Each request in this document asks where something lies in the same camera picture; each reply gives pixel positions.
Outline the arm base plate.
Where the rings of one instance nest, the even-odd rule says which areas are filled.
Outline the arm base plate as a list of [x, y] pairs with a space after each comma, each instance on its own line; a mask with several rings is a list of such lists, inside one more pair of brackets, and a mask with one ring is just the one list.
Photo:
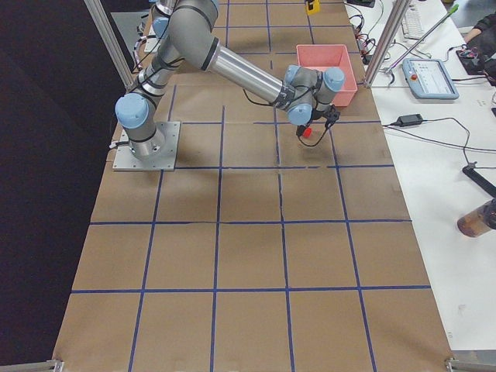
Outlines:
[[157, 130], [150, 140], [130, 141], [123, 129], [113, 161], [114, 171], [174, 171], [181, 123], [157, 122]]

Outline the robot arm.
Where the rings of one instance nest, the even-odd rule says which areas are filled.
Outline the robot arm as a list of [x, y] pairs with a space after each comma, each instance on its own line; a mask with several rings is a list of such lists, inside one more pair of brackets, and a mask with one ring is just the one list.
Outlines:
[[147, 160], [163, 152], [167, 137], [153, 117], [168, 81], [183, 62], [216, 73], [265, 105], [285, 111], [299, 136], [316, 119], [324, 118], [327, 128], [339, 119], [332, 102], [346, 76], [338, 67], [317, 71], [292, 64], [284, 79], [276, 78], [223, 46], [213, 34], [219, 16], [216, 1], [171, 1], [166, 9], [166, 26], [155, 30], [161, 39], [157, 54], [115, 104], [135, 158]]

